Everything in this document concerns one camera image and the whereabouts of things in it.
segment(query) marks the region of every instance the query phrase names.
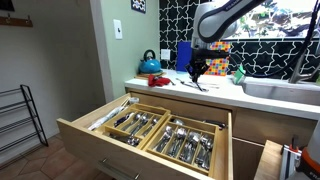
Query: kitchen sink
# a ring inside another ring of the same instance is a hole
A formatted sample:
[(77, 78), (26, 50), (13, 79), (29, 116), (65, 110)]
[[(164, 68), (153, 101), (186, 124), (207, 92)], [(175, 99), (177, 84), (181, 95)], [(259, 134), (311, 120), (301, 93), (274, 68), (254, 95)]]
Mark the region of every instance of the kitchen sink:
[(320, 87), (295, 84), (244, 82), (244, 93), (250, 96), (320, 106)]

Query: colorful box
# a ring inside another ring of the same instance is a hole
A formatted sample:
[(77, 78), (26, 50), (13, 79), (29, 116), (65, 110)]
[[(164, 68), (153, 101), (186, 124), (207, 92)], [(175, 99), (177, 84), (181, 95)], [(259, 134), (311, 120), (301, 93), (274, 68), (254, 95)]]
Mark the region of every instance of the colorful box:
[[(211, 45), (212, 50), (221, 50), (229, 52), (231, 48), (230, 42), (214, 42)], [(210, 66), (207, 75), (226, 76), (228, 72), (229, 57), (220, 59), (207, 59), (207, 64)]]

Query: cabinet door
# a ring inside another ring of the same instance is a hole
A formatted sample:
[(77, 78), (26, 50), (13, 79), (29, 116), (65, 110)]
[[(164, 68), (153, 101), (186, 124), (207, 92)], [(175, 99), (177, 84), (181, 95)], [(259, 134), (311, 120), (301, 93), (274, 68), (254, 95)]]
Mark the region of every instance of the cabinet door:
[(232, 144), (234, 180), (254, 179), (264, 147), (236, 138)]
[(299, 146), (307, 145), (317, 121), (299, 117), (238, 108), (233, 126), (233, 136), (265, 144), (267, 140), (290, 144), (294, 134), (299, 136)]

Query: tile backsplash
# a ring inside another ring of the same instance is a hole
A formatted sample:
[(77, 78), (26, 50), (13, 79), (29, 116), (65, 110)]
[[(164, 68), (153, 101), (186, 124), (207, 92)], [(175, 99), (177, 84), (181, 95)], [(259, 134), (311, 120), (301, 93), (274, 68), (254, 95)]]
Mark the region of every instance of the tile backsplash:
[[(172, 51), (169, 61), (161, 60), (162, 68), (176, 69), (178, 43), (191, 40), (194, 13), (198, 4), (203, 2), (207, 2), (207, 0), (160, 1), (160, 48)], [(274, 72), (290, 62), (303, 43), (303, 39), (289, 38), (227, 41), (232, 42), (231, 57), (237, 61), (237, 64), (230, 61), (228, 74), (236, 70), (240, 63), (244, 64), (252, 73), (269, 74)], [(318, 42), (318, 40), (314, 40), (309, 44), (301, 68), (303, 73), (312, 72), (320, 63), (320, 56), (315, 55)], [(290, 67), (273, 78), (288, 79), (292, 71), (293, 67)]]

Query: red object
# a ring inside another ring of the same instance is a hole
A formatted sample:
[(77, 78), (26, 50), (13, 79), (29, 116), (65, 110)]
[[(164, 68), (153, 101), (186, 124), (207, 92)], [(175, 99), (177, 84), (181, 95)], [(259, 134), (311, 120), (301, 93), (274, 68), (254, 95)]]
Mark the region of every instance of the red object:
[(304, 148), (304, 149), (302, 150), (301, 158), (304, 159), (304, 160), (306, 161), (306, 163), (307, 163), (310, 167), (312, 167), (315, 171), (317, 171), (318, 173), (320, 173), (320, 164), (318, 164), (316, 161), (314, 161), (313, 159), (311, 159), (307, 148)]
[(164, 86), (164, 85), (168, 85), (169, 83), (170, 83), (169, 78), (158, 77), (158, 76), (154, 76), (152, 74), (150, 74), (149, 78), (148, 78), (148, 85), (151, 87)]
[(299, 148), (298, 147), (296, 147), (295, 149), (292, 147), (292, 144), (290, 144), (290, 146), (289, 146), (289, 149), (290, 149), (290, 151), (292, 151), (292, 152), (299, 152)]

